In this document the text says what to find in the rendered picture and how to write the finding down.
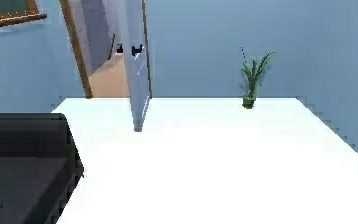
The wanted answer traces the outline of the green house plant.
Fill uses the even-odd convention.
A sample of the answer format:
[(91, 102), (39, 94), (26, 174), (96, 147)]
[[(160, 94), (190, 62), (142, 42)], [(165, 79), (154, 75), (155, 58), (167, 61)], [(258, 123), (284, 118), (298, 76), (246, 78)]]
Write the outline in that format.
[(265, 72), (269, 61), (274, 55), (274, 52), (267, 53), (261, 58), (261, 60), (258, 60), (257, 58), (253, 59), (251, 64), (249, 64), (246, 60), (246, 54), (244, 49), (241, 49), (241, 53), (243, 56), (243, 67), (241, 71), (247, 79), (247, 91), (243, 95), (242, 106), (245, 109), (252, 109), (256, 101), (257, 86), (261, 85), (259, 79), (261, 75)]

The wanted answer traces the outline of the pale blue room door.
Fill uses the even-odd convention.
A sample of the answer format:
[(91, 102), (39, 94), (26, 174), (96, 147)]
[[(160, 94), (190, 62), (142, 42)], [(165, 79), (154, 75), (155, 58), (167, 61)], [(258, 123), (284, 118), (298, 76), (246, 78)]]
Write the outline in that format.
[[(150, 100), (150, 81), (146, 34), (143, 21), (143, 0), (125, 0), (127, 39), (125, 42), (129, 94), (133, 116), (134, 131), (141, 132)], [(143, 50), (132, 56), (131, 48), (143, 44)]]

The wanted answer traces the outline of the black sofa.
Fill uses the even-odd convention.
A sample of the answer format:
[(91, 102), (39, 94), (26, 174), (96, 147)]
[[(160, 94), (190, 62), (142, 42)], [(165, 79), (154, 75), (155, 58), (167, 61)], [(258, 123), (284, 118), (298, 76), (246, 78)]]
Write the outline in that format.
[(0, 113), (0, 224), (57, 224), (84, 176), (62, 113)]

